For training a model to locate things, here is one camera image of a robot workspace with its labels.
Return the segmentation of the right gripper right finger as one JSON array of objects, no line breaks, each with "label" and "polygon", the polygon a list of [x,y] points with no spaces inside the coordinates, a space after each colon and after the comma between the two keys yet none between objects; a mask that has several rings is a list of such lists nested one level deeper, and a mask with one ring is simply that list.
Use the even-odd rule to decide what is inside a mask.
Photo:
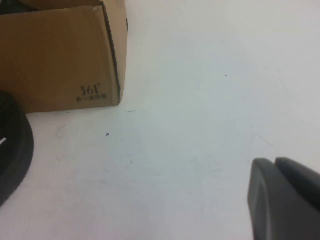
[{"label": "right gripper right finger", "polygon": [[320,193],[320,174],[316,171],[286,157],[278,157],[275,165],[299,193]]}]

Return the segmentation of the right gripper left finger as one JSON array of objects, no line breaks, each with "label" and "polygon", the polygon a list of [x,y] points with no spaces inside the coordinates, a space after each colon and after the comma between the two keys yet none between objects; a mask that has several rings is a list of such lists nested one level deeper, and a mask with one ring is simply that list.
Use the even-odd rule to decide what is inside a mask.
[{"label": "right gripper left finger", "polygon": [[318,240],[320,194],[301,194],[277,168],[256,158],[251,165],[248,207],[255,240]]}]

